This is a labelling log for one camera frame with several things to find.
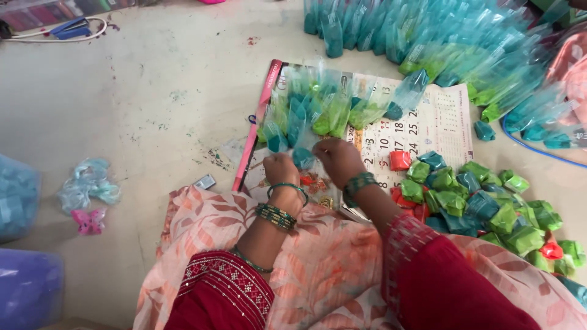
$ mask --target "wrist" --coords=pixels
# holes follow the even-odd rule
[[[288,186],[275,187],[267,204],[283,210],[292,217],[297,217],[303,208],[302,193]]]

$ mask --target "plastic container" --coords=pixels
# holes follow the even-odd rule
[[[0,248],[0,328],[35,330],[58,322],[63,261],[56,254]]]
[[[41,173],[0,154],[0,243],[28,234],[40,197]]]
[[[0,2],[0,19],[15,31],[66,22],[134,6],[136,0],[9,0]]]

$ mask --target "white cable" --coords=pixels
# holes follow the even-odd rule
[[[35,32],[35,33],[29,33],[27,35],[18,35],[18,36],[14,36],[11,39],[3,39],[2,41],[14,41],[14,42],[81,42],[81,41],[88,41],[90,39],[94,39],[95,37],[101,35],[102,33],[104,33],[104,31],[106,31],[106,28],[108,28],[108,22],[106,22],[105,19],[100,18],[100,17],[95,17],[95,16],[90,16],[90,17],[86,17],[86,19],[88,21],[91,21],[92,19],[97,19],[98,21],[102,21],[102,23],[104,23],[104,26],[102,27],[102,30],[96,32],[95,34],[92,34],[90,36],[84,37],[84,38],[80,38],[80,39],[67,39],[67,40],[59,40],[59,39],[49,39],[49,40],[43,40],[43,39],[33,39],[33,40],[24,40],[24,38],[29,38],[31,36],[38,36],[38,35],[42,35],[45,33],[49,33],[50,31],[39,31],[39,32]]]

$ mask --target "embroidered sleeve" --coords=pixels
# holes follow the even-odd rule
[[[196,254],[185,269],[177,299],[197,294],[202,285],[216,292],[206,299],[221,299],[232,315],[247,323],[247,328],[262,330],[275,295],[261,275],[242,259],[227,251],[207,251]]]
[[[389,308],[399,313],[397,270],[440,234],[409,214],[395,216],[383,237],[383,276],[381,296]]]

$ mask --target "red kurta sleeve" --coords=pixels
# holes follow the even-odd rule
[[[261,275],[227,251],[196,254],[165,330],[263,330],[274,294]]]
[[[406,330],[540,329],[414,217],[396,217],[383,242],[382,297]]]

